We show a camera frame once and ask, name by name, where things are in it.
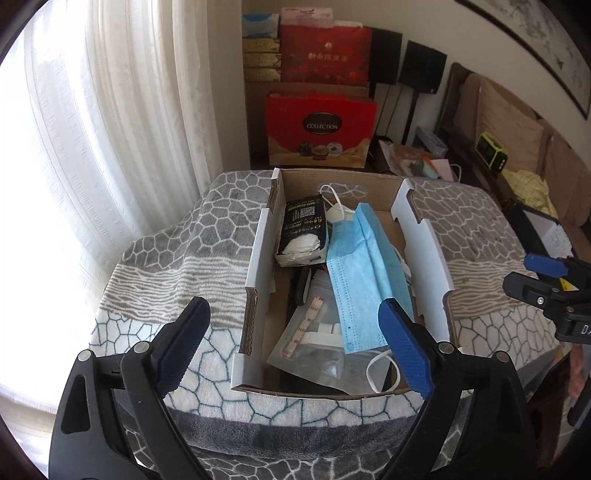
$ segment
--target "yellow-green radio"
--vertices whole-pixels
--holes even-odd
[[[500,173],[507,163],[507,150],[501,147],[489,132],[483,132],[476,143],[476,151],[488,165],[488,167],[497,173]]]

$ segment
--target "black tissue package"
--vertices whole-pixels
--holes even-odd
[[[324,199],[314,195],[285,204],[281,239],[275,258],[282,267],[324,263],[328,235]]]

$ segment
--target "black speaker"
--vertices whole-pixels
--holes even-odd
[[[382,28],[372,28],[369,53],[369,83],[396,85],[402,34]]]
[[[409,40],[398,81],[418,93],[437,93],[446,60],[444,53]]]

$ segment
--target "curtain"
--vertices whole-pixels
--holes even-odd
[[[56,412],[125,248],[222,172],[208,52],[206,0],[50,0],[0,66],[7,424]]]

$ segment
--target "red gift box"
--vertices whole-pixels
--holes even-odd
[[[283,82],[367,86],[371,30],[281,26]]]
[[[375,113],[367,97],[273,92],[266,104],[269,163],[363,168]]]

